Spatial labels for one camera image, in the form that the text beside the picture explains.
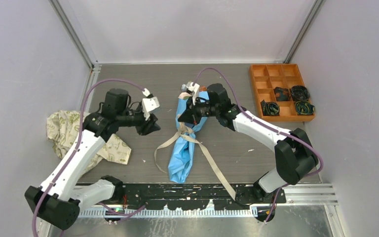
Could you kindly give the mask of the blue wrapping paper sheet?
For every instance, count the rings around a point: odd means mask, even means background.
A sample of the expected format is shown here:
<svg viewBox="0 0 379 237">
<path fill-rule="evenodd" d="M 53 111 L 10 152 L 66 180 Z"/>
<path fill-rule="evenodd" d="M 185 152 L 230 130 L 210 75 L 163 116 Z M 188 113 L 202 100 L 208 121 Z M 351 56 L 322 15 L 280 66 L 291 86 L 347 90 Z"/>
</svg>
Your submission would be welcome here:
<svg viewBox="0 0 379 237">
<path fill-rule="evenodd" d="M 206 91 L 200 92 L 199 97 L 207 100 L 209 99 L 208 93 Z M 178 99 L 175 118 L 177 128 L 179 128 L 179 122 L 177 121 L 177 117 L 178 115 L 182 114 L 186 109 L 187 99 L 183 98 L 184 97 L 180 95 Z M 185 133 L 184 135 L 187 135 L 195 139 L 195 133 L 202 129 L 206 121 L 207 118 L 202 118 L 198 125 L 185 124 L 187 127 L 193 130 L 193 133 Z M 170 181 L 175 183 L 184 183 L 186 181 L 186 178 L 188 177 L 193 164 L 194 147 L 195 143 L 189 142 L 181 136 L 177 138 L 168 164 L 168 173 Z"/>
</svg>

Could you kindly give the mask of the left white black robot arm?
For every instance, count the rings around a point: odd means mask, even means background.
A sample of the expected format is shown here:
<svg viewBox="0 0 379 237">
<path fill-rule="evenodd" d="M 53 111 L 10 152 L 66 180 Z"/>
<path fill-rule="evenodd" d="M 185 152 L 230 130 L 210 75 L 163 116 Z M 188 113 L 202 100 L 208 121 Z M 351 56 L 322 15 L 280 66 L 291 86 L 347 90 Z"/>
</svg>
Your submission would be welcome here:
<svg viewBox="0 0 379 237">
<path fill-rule="evenodd" d="M 147 89 L 143 95 L 134 110 L 130 107 L 128 91 L 111 89 L 98 111 L 79 116 L 83 123 L 65 157 L 39 187 L 30 186 L 25 192 L 35 217 L 65 231 L 75 223 L 81 211 L 102 201 L 117 204 L 124 199 L 123 182 L 110 175 L 82 189 L 74 188 L 91 159 L 120 127 L 135 127 L 142 136 L 160 130 L 154 115 L 160 108 L 158 98 Z"/>
</svg>

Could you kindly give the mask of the beige tote bag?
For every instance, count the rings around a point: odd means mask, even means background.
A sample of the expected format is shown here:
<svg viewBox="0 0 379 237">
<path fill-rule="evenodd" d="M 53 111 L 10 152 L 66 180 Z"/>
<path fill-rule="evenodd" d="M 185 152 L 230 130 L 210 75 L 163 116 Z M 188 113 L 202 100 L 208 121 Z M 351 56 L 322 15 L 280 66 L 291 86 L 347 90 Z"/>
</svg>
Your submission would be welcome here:
<svg viewBox="0 0 379 237">
<path fill-rule="evenodd" d="M 198 145 L 199 148 L 201 149 L 202 151 L 202 154 L 204 155 L 204 157 L 206 158 L 208 164 L 210 165 L 210 167 L 212 168 L 214 174 L 216 175 L 216 177 L 219 179 L 220 183 L 222 184 L 222 186 L 224 187 L 224 189 L 227 191 L 227 193 L 229 194 L 229 196 L 231 197 L 232 200 L 236 200 L 236 191 L 235 189 L 231 186 L 231 184 L 228 182 L 228 180 L 225 178 L 224 174 L 221 172 L 221 170 L 219 169 L 219 167 L 217 166 L 216 162 L 214 161 L 213 157 L 211 156 L 210 152 L 208 151 L 208 149 L 206 148 L 206 146 L 204 146 L 201 142 L 199 142 L 197 139 L 193 139 L 187 135 L 184 135 L 185 133 L 193 133 L 193 130 L 189 127 L 187 127 L 185 125 L 185 123 L 183 122 L 179 122 L 179 128 L 177 128 L 177 132 L 171 137 L 169 138 L 167 141 L 165 141 L 164 143 L 160 144 L 154 151 L 153 153 L 153 158 L 154 158 L 154 162 L 155 162 L 155 165 L 157 166 L 157 168 L 163 172 L 163 173 L 168 173 L 168 170 L 165 171 L 163 168 L 160 167 L 160 165 L 158 164 L 157 162 L 157 152 L 158 150 L 160 149 L 164 149 L 164 148 L 167 148 L 171 145 L 174 145 L 175 144 L 175 141 L 177 140 L 177 138 L 179 138 L 180 136 L 182 138 L 184 138 L 185 140 L 189 141 L 189 142 L 193 142 L 195 143 L 195 145 Z"/>
</svg>

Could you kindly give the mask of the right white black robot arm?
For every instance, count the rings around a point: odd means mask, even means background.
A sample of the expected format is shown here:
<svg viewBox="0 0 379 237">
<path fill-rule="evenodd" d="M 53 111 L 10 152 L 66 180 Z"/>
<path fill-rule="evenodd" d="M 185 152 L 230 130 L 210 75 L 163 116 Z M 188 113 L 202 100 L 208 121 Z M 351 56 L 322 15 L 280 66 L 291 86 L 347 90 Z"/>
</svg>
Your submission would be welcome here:
<svg viewBox="0 0 379 237">
<path fill-rule="evenodd" d="M 320 163 L 304 130 L 283 129 L 256 117 L 233 103 L 220 83 L 207 87 L 207 98 L 199 95 L 199 89 L 199 84 L 191 81 L 182 86 L 187 100 L 178 122 L 196 126 L 203 118 L 215 117 L 221 126 L 245 134 L 273 151 L 276 167 L 253 184 L 257 201 L 268 202 L 275 190 L 297 184 Z"/>
</svg>

